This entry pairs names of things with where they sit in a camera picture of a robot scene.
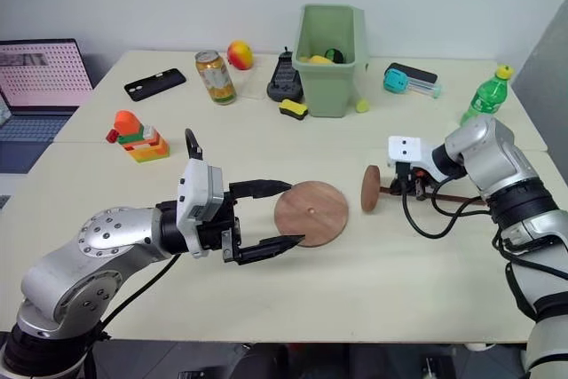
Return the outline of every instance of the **toy blocks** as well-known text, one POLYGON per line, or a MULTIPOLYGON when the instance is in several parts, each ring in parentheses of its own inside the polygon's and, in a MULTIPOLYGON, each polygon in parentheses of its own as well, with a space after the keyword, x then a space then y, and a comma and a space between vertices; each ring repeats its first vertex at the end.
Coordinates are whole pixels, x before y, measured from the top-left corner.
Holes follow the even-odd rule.
POLYGON ((106 139, 118 143, 138 163, 163 159, 170 155, 170 146, 152 126, 145 126, 130 111, 121 110, 114 118, 114 129, 106 139))

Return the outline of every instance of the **small wooden knob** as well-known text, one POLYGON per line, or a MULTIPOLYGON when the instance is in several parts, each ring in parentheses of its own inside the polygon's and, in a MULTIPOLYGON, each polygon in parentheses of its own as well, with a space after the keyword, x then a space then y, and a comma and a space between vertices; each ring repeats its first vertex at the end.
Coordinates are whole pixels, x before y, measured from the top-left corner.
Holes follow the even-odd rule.
POLYGON ((361 185, 361 208, 364 212, 370 212, 375 208, 380 193, 381 171, 378 166, 370 164, 365 170, 361 185))

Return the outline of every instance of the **wooden disc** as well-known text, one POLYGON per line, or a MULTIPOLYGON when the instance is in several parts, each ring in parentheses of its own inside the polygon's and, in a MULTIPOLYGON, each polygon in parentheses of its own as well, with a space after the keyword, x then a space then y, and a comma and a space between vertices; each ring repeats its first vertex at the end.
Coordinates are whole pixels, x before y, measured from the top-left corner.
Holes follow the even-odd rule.
POLYGON ((347 224, 347 201, 325 182, 306 181, 283 193, 276 202, 274 223, 280 234, 305 234, 299 244, 315 248, 332 241, 347 224))
POLYGON ((364 212, 370 212, 376 206, 381 193, 381 171, 378 166, 369 164, 363 176, 361 185, 361 208, 364 212))

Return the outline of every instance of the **green toy block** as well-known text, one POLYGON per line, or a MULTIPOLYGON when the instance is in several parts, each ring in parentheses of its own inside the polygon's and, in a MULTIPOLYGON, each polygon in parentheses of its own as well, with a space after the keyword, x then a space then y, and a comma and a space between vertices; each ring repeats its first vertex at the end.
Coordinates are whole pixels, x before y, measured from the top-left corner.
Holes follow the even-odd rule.
POLYGON ((144 139, 144 125, 140 124, 140 129, 138 129, 138 133, 132 133, 130 135, 120 136, 118 137, 119 144, 128 144, 130 142, 141 141, 144 139))

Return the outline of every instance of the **green plastic bin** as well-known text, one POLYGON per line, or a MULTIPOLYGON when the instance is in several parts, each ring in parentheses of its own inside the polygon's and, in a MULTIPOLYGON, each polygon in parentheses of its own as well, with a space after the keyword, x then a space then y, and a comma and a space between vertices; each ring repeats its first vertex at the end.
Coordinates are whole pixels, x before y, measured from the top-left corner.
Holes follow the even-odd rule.
POLYGON ((355 76, 368 63, 365 13, 347 4, 306 4, 292 57, 300 73, 310 115, 343 117, 357 98, 355 76), (301 57, 324 56, 330 48, 342 52, 344 64, 309 64, 301 57))

